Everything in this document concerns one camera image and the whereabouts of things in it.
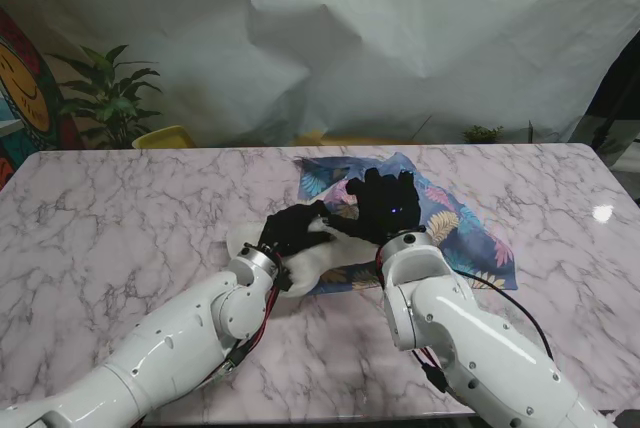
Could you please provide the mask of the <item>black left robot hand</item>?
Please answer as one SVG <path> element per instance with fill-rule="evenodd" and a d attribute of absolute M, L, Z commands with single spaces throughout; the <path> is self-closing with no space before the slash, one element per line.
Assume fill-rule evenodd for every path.
<path fill-rule="evenodd" d="M 312 232 L 309 226 L 330 214 L 322 201 L 312 204 L 295 204 L 269 215 L 257 246 L 281 257 L 293 256 L 300 251 L 330 242 L 330 233 Z"/>

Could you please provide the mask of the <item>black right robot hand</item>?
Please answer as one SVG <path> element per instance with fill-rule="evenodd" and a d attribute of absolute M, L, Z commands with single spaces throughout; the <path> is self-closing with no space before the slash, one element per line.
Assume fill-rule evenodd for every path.
<path fill-rule="evenodd" d="M 419 195 L 409 171 L 382 176 L 376 168 L 370 168 L 363 180 L 350 179 L 346 192 L 356 197 L 358 217 L 331 214 L 326 224 L 350 237 L 382 246 L 393 235 L 420 225 Z"/>

